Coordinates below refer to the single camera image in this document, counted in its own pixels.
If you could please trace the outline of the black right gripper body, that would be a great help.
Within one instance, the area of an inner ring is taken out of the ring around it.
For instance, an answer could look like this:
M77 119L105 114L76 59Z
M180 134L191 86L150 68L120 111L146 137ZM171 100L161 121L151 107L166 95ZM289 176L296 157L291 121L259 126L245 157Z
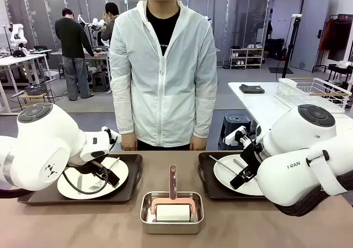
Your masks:
M247 164L244 168L245 172L248 172L250 174L257 174L258 168L262 162L262 159L259 156L262 151L263 147L260 143L251 143L250 145L244 148L244 150L240 154L240 157Z

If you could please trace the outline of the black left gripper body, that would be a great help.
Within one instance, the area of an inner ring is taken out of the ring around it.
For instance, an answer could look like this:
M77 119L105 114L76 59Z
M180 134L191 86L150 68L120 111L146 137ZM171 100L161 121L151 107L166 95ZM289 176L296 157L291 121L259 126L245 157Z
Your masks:
M88 170L97 176L108 176L109 169L103 165L103 160L107 153L104 151L97 151L92 153L93 159L88 163Z

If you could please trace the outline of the person's right hand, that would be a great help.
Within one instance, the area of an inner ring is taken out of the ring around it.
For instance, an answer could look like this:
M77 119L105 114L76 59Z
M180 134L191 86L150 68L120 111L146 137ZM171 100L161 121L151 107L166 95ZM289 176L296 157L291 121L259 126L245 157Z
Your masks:
M134 133L122 134L120 144L123 151L136 151L137 137Z

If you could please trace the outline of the person's left hand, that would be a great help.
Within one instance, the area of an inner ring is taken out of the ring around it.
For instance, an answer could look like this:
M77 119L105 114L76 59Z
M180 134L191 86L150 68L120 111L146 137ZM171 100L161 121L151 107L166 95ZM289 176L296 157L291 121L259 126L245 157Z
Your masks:
M207 139L192 136L190 140L190 150L206 150Z

